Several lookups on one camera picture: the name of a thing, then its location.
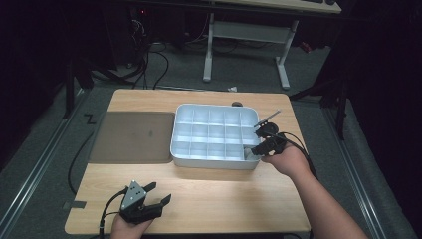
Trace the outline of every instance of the wooden table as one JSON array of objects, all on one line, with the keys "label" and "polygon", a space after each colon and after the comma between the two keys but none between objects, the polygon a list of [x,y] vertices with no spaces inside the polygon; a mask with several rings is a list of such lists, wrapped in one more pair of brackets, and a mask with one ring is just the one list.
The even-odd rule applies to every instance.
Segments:
[{"label": "wooden table", "polygon": [[[260,119],[282,111],[271,121],[280,130],[302,139],[289,98],[282,94],[135,91],[117,90],[109,112],[175,112],[185,103],[231,106],[240,102],[255,109]],[[264,233],[298,232],[311,229],[298,193],[284,175],[267,163],[254,170],[178,167],[164,164],[88,163],[77,201],[85,208],[73,208],[65,226],[69,234],[96,234],[106,202],[129,185],[156,181],[145,204],[155,203],[171,193],[162,217],[148,228],[149,234],[178,233]],[[121,197],[108,212],[118,211]],[[112,216],[105,221],[109,232]]]}]

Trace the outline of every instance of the white plastic tray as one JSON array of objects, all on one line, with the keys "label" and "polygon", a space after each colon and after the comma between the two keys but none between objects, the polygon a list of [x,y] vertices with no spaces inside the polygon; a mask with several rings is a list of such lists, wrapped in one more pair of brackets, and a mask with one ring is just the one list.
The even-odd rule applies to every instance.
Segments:
[{"label": "white plastic tray", "polygon": [[185,104],[176,111],[170,152],[185,167],[254,169],[259,156],[244,155],[245,147],[261,141],[254,125],[255,110]]}]

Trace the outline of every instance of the hand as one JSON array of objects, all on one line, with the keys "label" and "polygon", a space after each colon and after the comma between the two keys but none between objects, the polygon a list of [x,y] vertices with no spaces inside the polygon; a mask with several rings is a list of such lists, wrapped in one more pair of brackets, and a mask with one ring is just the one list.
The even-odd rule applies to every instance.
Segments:
[{"label": "hand", "polygon": [[135,225],[127,223],[117,214],[112,223],[110,239],[139,239],[152,221],[149,220]]},{"label": "hand", "polygon": [[262,161],[270,163],[280,173],[292,178],[303,173],[311,173],[304,154],[291,143],[286,143],[281,154],[263,156]]}]

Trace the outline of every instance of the dark mouse pad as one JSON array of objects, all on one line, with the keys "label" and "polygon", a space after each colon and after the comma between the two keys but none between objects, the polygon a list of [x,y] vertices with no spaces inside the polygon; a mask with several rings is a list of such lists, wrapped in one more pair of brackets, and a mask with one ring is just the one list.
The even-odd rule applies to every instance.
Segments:
[{"label": "dark mouse pad", "polygon": [[91,163],[167,163],[174,113],[108,112],[96,133]]}]

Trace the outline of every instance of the white desk frame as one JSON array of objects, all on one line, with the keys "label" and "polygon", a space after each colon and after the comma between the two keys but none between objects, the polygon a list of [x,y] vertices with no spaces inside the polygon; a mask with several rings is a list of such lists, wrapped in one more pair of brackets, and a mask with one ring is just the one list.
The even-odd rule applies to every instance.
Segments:
[{"label": "white desk frame", "polygon": [[284,90],[290,88],[286,74],[285,60],[295,37],[299,21],[295,20],[291,28],[270,27],[264,25],[243,24],[234,22],[214,21],[214,14],[210,14],[208,49],[205,57],[204,82],[211,81],[212,74],[212,43],[214,37],[240,39],[248,41],[270,42],[284,44],[281,57],[276,58],[280,81]]}]

